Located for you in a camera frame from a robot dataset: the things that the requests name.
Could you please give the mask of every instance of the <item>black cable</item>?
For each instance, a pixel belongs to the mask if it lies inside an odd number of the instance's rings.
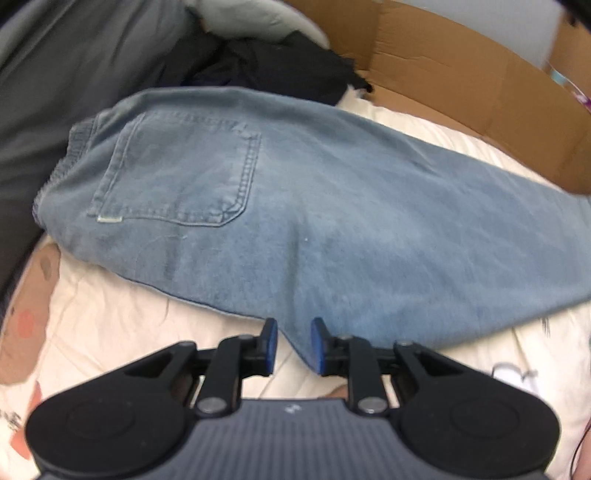
[[[577,448],[575,448],[575,450],[574,450],[573,459],[570,461],[570,475],[569,475],[570,480],[573,480],[573,478],[574,478],[574,460],[577,458],[577,455],[579,454],[579,450],[583,446],[583,442],[585,441],[585,437],[587,436],[589,431],[591,431],[591,422],[589,423],[589,425],[587,425],[587,428],[585,429],[585,431],[583,433],[583,437],[580,439],[579,444],[577,445]]]

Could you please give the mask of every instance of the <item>pillow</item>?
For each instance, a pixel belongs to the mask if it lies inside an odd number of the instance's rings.
[[[271,43],[283,40],[295,30],[323,48],[329,48],[326,34],[312,20],[277,0],[186,0],[212,33],[223,38],[258,38]]]

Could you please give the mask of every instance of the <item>white bedding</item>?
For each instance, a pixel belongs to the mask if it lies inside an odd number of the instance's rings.
[[[339,107],[549,184],[483,141],[374,107],[353,92]],[[0,385],[0,479],[27,480],[37,473],[32,460],[9,444],[14,436],[9,416],[15,413],[25,419],[31,398],[46,398],[180,340],[195,340],[200,348],[210,348],[226,336],[257,333],[261,326],[257,320],[166,298],[63,253],[37,367],[23,384]],[[590,335],[588,303],[443,353],[485,372],[495,371],[495,376],[532,391],[555,409],[562,436],[548,474],[566,480],[574,448],[591,416]],[[313,374],[281,338],[275,375],[247,380],[243,395],[307,398],[328,394],[342,384],[340,379]]]

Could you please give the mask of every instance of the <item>gray pillow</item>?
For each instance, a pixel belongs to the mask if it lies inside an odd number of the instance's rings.
[[[186,0],[186,3],[203,18],[209,31],[223,38],[258,38],[276,43],[299,30],[321,47],[330,46],[318,25],[278,0]]]
[[[154,85],[190,28],[181,0],[30,0],[0,28],[0,291],[70,127]]]

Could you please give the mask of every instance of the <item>metal screw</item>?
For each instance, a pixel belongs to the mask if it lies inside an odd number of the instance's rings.
[[[379,397],[365,397],[357,403],[359,409],[370,415],[376,413],[383,413],[388,408],[388,402]]]
[[[197,402],[197,408],[207,414],[220,413],[225,410],[227,406],[228,404],[226,401],[219,397],[204,398]]]

